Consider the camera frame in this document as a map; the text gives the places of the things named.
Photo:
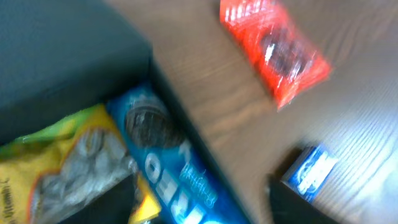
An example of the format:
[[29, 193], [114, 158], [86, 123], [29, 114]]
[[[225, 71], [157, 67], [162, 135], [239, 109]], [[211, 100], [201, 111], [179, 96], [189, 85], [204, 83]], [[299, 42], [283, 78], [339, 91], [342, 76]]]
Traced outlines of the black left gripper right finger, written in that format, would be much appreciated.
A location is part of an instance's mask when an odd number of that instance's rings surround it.
[[275, 224], [338, 224], [299, 197], [276, 177], [268, 177], [269, 203]]

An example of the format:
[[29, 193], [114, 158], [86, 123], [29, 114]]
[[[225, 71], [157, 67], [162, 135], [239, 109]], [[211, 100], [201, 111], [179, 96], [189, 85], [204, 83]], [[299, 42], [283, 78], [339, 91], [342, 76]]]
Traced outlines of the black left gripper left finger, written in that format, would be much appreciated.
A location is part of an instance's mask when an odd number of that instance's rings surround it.
[[130, 216], [141, 206], [143, 196], [138, 176], [129, 175], [84, 209], [60, 224], [127, 224]]

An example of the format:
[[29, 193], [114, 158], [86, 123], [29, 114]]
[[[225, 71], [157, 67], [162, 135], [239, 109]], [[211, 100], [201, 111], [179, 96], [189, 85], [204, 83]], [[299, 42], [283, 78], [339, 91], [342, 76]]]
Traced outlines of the blue Oreo cookie pack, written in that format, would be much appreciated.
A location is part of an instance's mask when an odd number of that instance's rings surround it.
[[169, 223], [247, 223], [226, 185], [150, 85], [132, 88], [106, 108]]

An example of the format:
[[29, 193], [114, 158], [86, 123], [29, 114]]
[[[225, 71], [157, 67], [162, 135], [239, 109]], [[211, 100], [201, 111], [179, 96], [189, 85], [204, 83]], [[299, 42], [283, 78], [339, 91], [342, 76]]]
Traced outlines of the yellow Hacks candy bag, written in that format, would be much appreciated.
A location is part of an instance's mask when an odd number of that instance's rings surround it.
[[2, 223], [60, 223], [132, 174], [143, 200], [129, 223], [161, 211], [104, 105], [68, 139], [17, 148], [22, 154], [1, 159]]

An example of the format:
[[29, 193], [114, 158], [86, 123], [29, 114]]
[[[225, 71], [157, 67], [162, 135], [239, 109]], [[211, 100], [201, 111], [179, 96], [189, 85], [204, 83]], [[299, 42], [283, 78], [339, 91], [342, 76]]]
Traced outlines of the green Haribo gummy bag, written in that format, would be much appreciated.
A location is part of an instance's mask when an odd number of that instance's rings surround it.
[[101, 104], [80, 110], [68, 115], [56, 123], [47, 126], [40, 131], [21, 136], [8, 144], [1, 146], [1, 159], [8, 159], [22, 154], [23, 150], [18, 146], [28, 146], [36, 142], [54, 141], [58, 139], [68, 139], [73, 136], [77, 129], [96, 111], [101, 108]]

